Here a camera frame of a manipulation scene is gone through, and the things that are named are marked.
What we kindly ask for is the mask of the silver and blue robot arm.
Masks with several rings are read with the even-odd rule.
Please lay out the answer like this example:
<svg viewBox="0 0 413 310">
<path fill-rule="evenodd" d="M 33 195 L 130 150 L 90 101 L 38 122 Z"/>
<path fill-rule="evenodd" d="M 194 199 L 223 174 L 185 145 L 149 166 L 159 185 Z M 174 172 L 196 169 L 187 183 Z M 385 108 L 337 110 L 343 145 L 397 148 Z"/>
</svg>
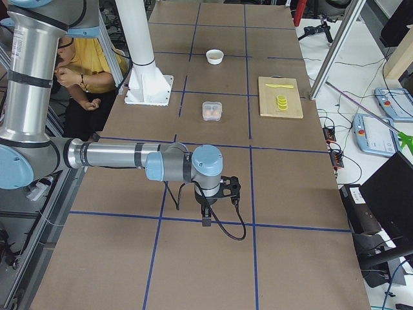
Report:
<svg viewBox="0 0 413 310">
<path fill-rule="evenodd" d="M 189 151 L 181 143 L 90 143 L 50 137 L 45 132 L 58 41 L 67 35 L 94 38 L 100 33 L 97 1 L 11 1 L 14 36 L 8 91 L 1 125 L 1 188 L 25 187 L 64 168 L 144 169 L 149 180 L 195 185 L 203 225 L 216 215 L 223 197 L 223 157 L 203 145 Z"/>
</svg>

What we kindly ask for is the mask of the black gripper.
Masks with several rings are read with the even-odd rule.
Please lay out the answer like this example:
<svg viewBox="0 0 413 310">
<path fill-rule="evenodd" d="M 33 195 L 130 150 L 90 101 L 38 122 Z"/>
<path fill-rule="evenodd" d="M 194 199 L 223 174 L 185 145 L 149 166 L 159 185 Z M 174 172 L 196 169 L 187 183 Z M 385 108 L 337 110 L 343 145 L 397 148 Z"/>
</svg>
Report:
<svg viewBox="0 0 413 310">
<path fill-rule="evenodd" d="M 195 192 L 195 199 L 198 204 L 201 206 L 201 215 L 202 215 L 202 226 L 203 227 L 210 227 L 211 226 L 211 219 L 210 217 L 210 207 L 208 205 L 213 205 L 217 202 L 217 198 L 207 197 L 204 198 L 201 194 Z"/>
</svg>

